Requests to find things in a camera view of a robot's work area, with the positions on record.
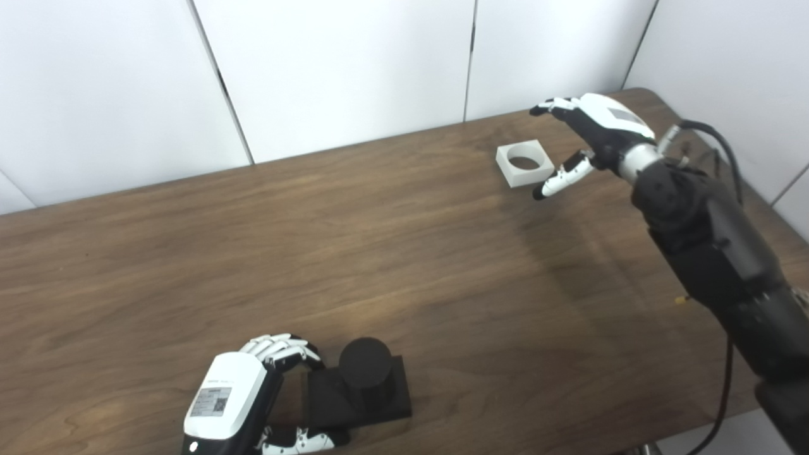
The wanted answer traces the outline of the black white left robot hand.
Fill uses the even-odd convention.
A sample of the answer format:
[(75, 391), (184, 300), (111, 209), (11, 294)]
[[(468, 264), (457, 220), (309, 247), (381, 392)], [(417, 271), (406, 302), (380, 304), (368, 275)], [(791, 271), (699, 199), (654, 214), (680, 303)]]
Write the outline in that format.
[(184, 419), (182, 454), (302, 454), (350, 443), (346, 430), (274, 427), (268, 419), (286, 372), (323, 370), (316, 347), (297, 335), (264, 334), (217, 355)]

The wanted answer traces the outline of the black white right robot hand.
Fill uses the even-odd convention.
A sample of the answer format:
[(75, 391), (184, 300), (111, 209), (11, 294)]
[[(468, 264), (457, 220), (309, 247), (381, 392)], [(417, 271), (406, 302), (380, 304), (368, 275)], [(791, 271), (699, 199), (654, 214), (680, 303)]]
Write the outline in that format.
[(662, 160), (655, 132), (624, 104), (609, 96), (587, 93), (579, 98), (557, 97), (537, 104), (529, 113), (531, 116), (552, 115), (587, 145), (535, 187), (532, 196), (537, 201), (560, 193), (595, 170), (610, 170), (633, 185), (645, 168)]

